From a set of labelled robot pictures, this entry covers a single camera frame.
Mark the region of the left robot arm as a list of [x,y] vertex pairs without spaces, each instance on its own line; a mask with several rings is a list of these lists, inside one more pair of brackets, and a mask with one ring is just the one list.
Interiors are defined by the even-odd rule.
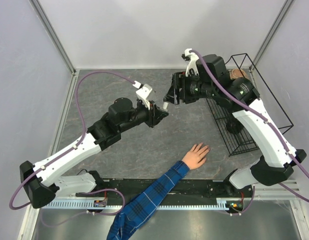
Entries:
[[61,194],[90,193],[98,197],[104,192],[104,184],[96,171],[83,177],[62,175],[90,156],[104,151],[121,140],[121,134],[140,124],[153,128],[168,113],[168,103],[158,107],[154,101],[145,105],[137,100],[136,107],[128,98],[118,98],[108,111],[72,144],[47,159],[31,163],[25,161],[19,166],[20,180],[31,206],[42,208]]

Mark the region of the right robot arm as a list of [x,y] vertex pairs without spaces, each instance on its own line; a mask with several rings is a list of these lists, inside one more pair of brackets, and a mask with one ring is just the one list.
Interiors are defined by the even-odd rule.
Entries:
[[224,59],[216,54],[201,56],[188,48],[182,58],[188,65],[184,72],[173,74],[163,107],[211,99],[230,114],[228,132],[246,129],[262,153],[259,160],[226,177],[224,193],[235,197],[243,188],[256,183],[273,186],[286,181],[293,174],[293,167],[300,166],[307,154],[285,139],[253,83],[244,76],[231,79]]

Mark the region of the blue plaid sleeved forearm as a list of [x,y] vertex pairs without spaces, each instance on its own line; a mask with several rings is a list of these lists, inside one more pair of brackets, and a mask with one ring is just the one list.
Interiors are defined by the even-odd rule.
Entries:
[[115,216],[106,238],[128,240],[154,215],[164,198],[189,170],[190,168],[183,161],[177,161]]

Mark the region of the person's bare hand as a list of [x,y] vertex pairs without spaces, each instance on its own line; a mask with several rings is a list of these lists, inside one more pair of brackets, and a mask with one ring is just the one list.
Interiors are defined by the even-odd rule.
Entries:
[[202,142],[194,144],[181,161],[185,163],[190,170],[198,169],[206,162],[209,151],[209,146],[204,145]]

